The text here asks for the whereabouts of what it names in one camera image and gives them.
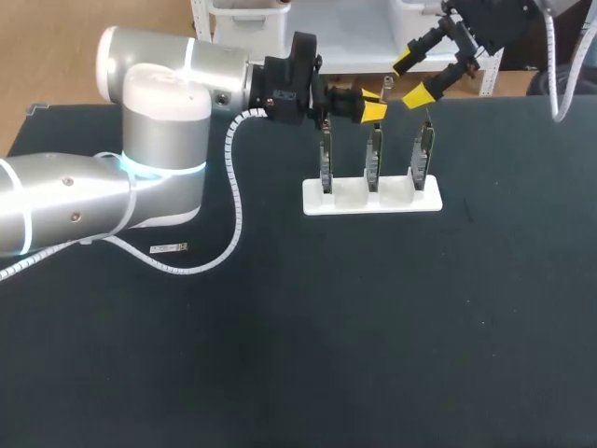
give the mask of metal bracket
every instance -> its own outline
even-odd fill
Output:
[[[334,173],[332,171],[332,125],[329,119],[324,119],[321,129],[324,135],[319,144],[319,175],[324,194],[331,194]]]
[[[380,123],[375,123],[371,136],[367,141],[367,158],[365,160],[365,176],[369,192],[377,193],[380,187],[382,170],[383,131]]]
[[[195,22],[195,31],[197,39],[205,42],[212,41],[212,31],[209,22],[209,11],[206,0],[190,0],[190,6],[193,10],[193,20]]]
[[[46,103],[32,103],[31,105],[29,105],[29,107],[27,107],[27,110],[25,110],[25,114],[27,115],[27,117],[31,117],[37,109],[47,108],[49,108],[49,105]]]
[[[479,96],[492,96],[493,89],[495,88],[495,83],[497,82],[497,76],[500,72],[500,63],[502,63],[502,56],[504,55],[504,50],[500,49],[497,53],[495,53],[489,65],[485,68],[485,73],[483,74],[483,81],[481,82],[481,89],[479,91]]]
[[[394,87],[394,78],[385,77],[383,79],[382,93],[380,99],[387,103],[390,90]],[[365,177],[370,193],[377,193],[380,187],[380,175],[382,171],[382,152],[383,152],[383,131],[382,124],[373,123],[373,129],[367,141],[367,156],[365,158]]]
[[[433,129],[433,123],[429,118],[429,112],[427,112],[427,118],[421,127],[421,133],[414,140],[412,158],[410,159],[410,175],[417,191],[425,190],[425,181],[429,171],[429,162],[431,161],[435,138],[436,133]]]

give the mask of white stand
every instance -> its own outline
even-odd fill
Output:
[[[407,175],[380,177],[378,193],[369,193],[364,177],[334,177],[333,194],[324,194],[321,179],[307,179],[302,200],[309,216],[437,212],[443,206],[436,178],[428,175],[425,190],[417,191],[410,169]]]

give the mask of white shelf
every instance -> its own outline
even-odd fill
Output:
[[[288,13],[286,44],[290,46],[296,31],[317,35],[323,74],[390,73],[404,49],[395,42],[390,21],[396,17],[390,11],[389,0],[295,0]],[[453,53],[431,53],[411,71],[441,71],[455,62]],[[479,59],[481,70],[491,59]]]

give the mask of white spiral cable wrap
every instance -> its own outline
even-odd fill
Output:
[[[37,264],[42,259],[46,259],[49,256],[52,256],[57,252],[60,252],[61,250],[65,249],[69,245],[73,245],[74,243],[75,242],[62,243],[61,245],[53,245],[52,247],[47,247],[44,250],[40,250],[39,252],[34,253],[32,256],[27,257],[26,259],[22,259],[21,261],[13,264],[12,266],[8,266],[6,269],[0,271],[0,282],[12,277],[16,273],[24,271],[27,268],[31,268],[34,264]]]
[[[194,275],[197,273],[204,273],[213,269],[215,266],[221,264],[225,259],[227,259],[230,254],[236,248],[236,245],[239,243],[241,239],[241,233],[243,232],[243,203],[241,201],[241,193],[239,191],[239,186],[236,182],[236,175],[234,174],[234,166],[232,164],[232,142],[234,141],[234,134],[236,134],[236,130],[238,127],[247,119],[264,119],[268,115],[266,114],[264,109],[249,109],[242,112],[236,119],[232,121],[228,128],[228,132],[226,133],[226,144],[224,145],[224,160],[226,162],[226,172],[228,173],[228,179],[230,182],[230,189],[232,190],[232,198],[234,199],[234,209],[236,211],[236,225],[234,227],[234,233],[232,235],[232,239],[228,244],[228,247],[222,252],[222,254],[213,259],[212,261],[203,264],[202,266],[197,266],[195,268],[175,268],[174,266],[168,266],[167,264],[160,263],[159,261],[152,259],[151,257],[147,256],[140,250],[136,249],[132,245],[128,244],[125,241],[122,241],[120,238],[116,236],[109,236],[104,239],[108,243],[112,243],[113,245],[117,245],[123,250],[126,250],[135,258],[141,260],[143,263],[148,264],[152,268],[155,268],[159,271],[164,273],[171,273],[174,275]]]
[[[545,19],[545,27],[548,35],[548,79],[549,79],[549,101],[551,104],[551,116],[553,120],[559,123],[568,113],[570,104],[575,94],[578,76],[582,69],[582,64],[585,61],[585,56],[589,51],[590,43],[597,33],[597,17],[590,23],[589,28],[585,32],[580,45],[576,50],[575,58],[570,68],[568,75],[568,82],[566,84],[566,92],[563,95],[562,106],[558,106],[558,85],[556,78],[556,32],[553,25],[553,18],[547,13],[543,13]]]
[[[135,258],[141,260],[143,263],[148,264],[152,268],[155,268],[164,273],[171,273],[174,275],[193,275],[197,273],[204,273],[206,271],[209,271],[210,269],[213,269],[215,266],[221,264],[234,251],[237,244],[239,243],[239,240],[241,239],[241,233],[243,232],[243,203],[241,201],[241,193],[239,191],[238,183],[236,182],[236,175],[234,174],[234,166],[232,164],[232,143],[234,141],[234,134],[236,134],[236,131],[238,127],[241,125],[241,123],[243,123],[247,119],[263,119],[267,116],[268,115],[264,109],[245,110],[244,112],[242,112],[242,114],[240,114],[232,121],[228,128],[228,132],[226,133],[226,144],[224,145],[224,160],[226,164],[226,172],[228,173],[228,179],[230,182],[230,189],[232,190],[232,198],[234,199],[236,224],[234,227],[232,239],[230,240],[228,247],[224,250],[224,252],[222,252],[222,254],[219,257],[213,259],[212,261],[206,264],[203,264],[202,266],[197,266],[195,268],[175,268],[174,266],[168,266],[167,264],[163,264],[155,259],[152,259],[151,257],[147,256],[137,248],[121,240],[120,238],[117,238],[116,236],[107,236],[103,239],[103,241],[107,241],[108,243],[112,243],[113,245],[120,247],[121,249],[133,255]],[[107,154],[102,153],[99,154],[97,157],[103,157],[104,155]],[[132,213],[130,209],[131,207],[129,206],[125,216]],[[88,242],[89,240],[90,239],[87,238],[81,241]],[[34,264],[37,264],[39,261],[46,259],[51,255],[54,255],[55,253],[65,249],[66,247],[74,245],[75,243],[79,242],[69,242],[63,243],[61,245],[48,247],[33,254],[30,257],[27,257],[26,259],[22,259],[21,261],[13,264],[12,266],[9,266],[6,269],[0,271],[0,282],[6,280],[7,278],[13,276],[16,273],[24,271],[25,269],[33,266]]]

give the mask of black tabletop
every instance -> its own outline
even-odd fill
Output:
[[[305,217],[312,126],[243,125],[245,227],[199,276],[70,247],[0,284],[2,447],[584,447],[597,442],[597,99],[444,101],[435,214]],[[383,171],[423,111],[392,107]],[[120,148],[115,106],[53,106],[11,155]],[[161,260],[218,255],[233,228],[215,120],[191,223],[126,231]],[[368,129],[334,122],[335,175]]]

